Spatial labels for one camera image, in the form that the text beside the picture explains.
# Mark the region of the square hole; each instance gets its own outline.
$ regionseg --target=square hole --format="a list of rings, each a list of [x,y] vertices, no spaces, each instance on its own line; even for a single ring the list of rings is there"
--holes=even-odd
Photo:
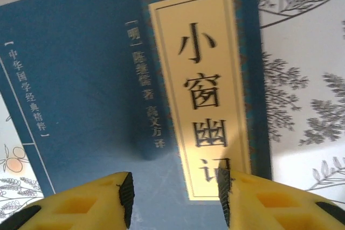
[[[275,219],[285,230],[326,230],[327,227],[322,225],[317,219],[309,214],[280,215]]]
[[[57,214],[85,214],[95,204],[97,198],[74,197],[65,200],[56,210]]]
[[[299,204],[290,196],[279,192],[265,192],[257,194],[265,207],[298,207]]]
[[[64,223],[49,223],[49,224],[40,224],[34,230],[70,230],[72,224]]]

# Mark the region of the white vertical line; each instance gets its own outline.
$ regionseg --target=white vertical line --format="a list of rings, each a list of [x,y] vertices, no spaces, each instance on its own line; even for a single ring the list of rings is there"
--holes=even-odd
[[[3,61],[2,61],[1,56],[0,56],[0,63],[1,63],[2,69],[4,70],[4,73],[5,73],[5,75],[6,75],[6,78],[7,78],[8,82],[9,82],[9,84],[10,84],[10,87],[11,87],[11,90],[12,90],[12,92],[13,92],[13,95],[15,96],[15,99],[16,99],[16,101],[17,101],[19,110],[20,110],[20,112],[22,113],[22,117],[23,117],[24,122],[25,122],[25,124],[26,124],[26,127],[27,127],[27,129],[28,129],[28,131],[29,131],[29,134],[30,134],[30,136],[31,136],[31,138],[32,138],[32,140],[33,140],[33,145],[35,146],[35,148],[36,148],[36,150],[37,150],[38,157],[39,157],[39,159],[40,159],[40,161],[41,161],[41,163],[42,163],[42,166],[43,166],[43,169],[44,169],[44,171],[45,171],[45,174],[47,175],[47,178],[48,178],[48,181],[49,181],[50,186],[51,186],[51,188],[52,188],[52,191],[53,191],[53,193],[55,194],[56,192],[55,192],[54,186],[53,186],[53,184],[52,184],[52,181],[51,181],[51,179],[50,179],[50,177],[49,177],[47,168],[45,167],[45,164],[44,164],[44,162],[43,162],[43,160],[42,160],[42,156],[41,156],[41,154],[40,154],[40,152],[39,152],[39,150],[38,150],[38,147],[37,147],[35,138],[33,137],[33,134],[32,134],[32,132],[31,132],[31,130],[30,130],[29,124],[27,123],[27,120],[26,120],[26,118],[25,118],[25,116],[24,116],[24,112],[23,112],[23,110],[22,110],[22,107],[20,106],[20,103],[19,103],[17,94],[16,94],[16,92],[15,92],[15,89],[13,88],[12,82],[11,82],[10,77],[9,77],[9,75],[8,75],[8,73],[7,73],[7,70],[6,70],[5,66],[4,66],[4,63],[3,63]]]

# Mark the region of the black rubber pad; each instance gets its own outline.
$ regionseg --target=black rubber pad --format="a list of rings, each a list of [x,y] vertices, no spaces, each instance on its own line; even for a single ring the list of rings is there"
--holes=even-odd
[[[1,223],[0,230],[18,230],[40,211],[40,209],[41,206],[35,205],[18,211]]]
[[[340,223],[345,225],[345,211],[338,206],[326,203],[326,202],[316,202],[316,204],[323,209],[325,212],[330,214],[333,218],[338,220]]]
[[[133,176],[129,172],[127,177],[120,186],[119,196],[121,205],[125,208],[125,224],[127,229],[130,227],[130,220],[132,217],[133,203],[134,203],[134,185]]]
[[[231,191],[230,170],[218,169],[218,196],[223,208],[226,225],[230,226],[229,193]]]

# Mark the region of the patterned border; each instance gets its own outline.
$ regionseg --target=patterned border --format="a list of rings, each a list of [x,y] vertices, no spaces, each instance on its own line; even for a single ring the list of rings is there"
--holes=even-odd
[[[159,61],[157,46],[155,42],[154,30],[152,28],[149,8],[148,8],[149,4],[159,2],[159,1],[162,1],[162,0],[143,0],[142,8],[143,8],[143,13],[144,13],[144,21],[148,30],[148,37],[150,40],[151,50],[153,53],[156,74],[158,75],[158,82],[160,85],[162,97],[164,99],[165,113],[167,114],[167,117],[168,117],[169,131],[172,138],[175,139],[173,120],[171,118],[167,91],[164,84],[164,78],[163,78],[161,64]],[[252,105],[251,105],[251,97],[250,97],[250,82],[249,82],[249,71],[248,71],[248,63],[247,63],[248,58],[246,55],[245,32],[244,32],[243,16],[242,16],[242,1],[234,0],[234,4],[235,4],[235,12],[236,12],[236,23],[237,23],[237,32],[238,32],[242,80],[243,80],[243,87],[244,87],[247,132],[248,132],[248,140],[249,140],[249,147],[250,147],[250,163],[251,163],[252,174],[256,175],[257,174],[256,143],[255,143],[254,136],[252,133],[253,114],[252,114]]]

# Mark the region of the book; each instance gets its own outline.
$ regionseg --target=book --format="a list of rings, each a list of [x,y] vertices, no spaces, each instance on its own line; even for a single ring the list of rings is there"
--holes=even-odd
[[[45,196],[131,171],[131,229],[221,229],[218,164],[271,177],[257,0],[0,8],[0,91]]]

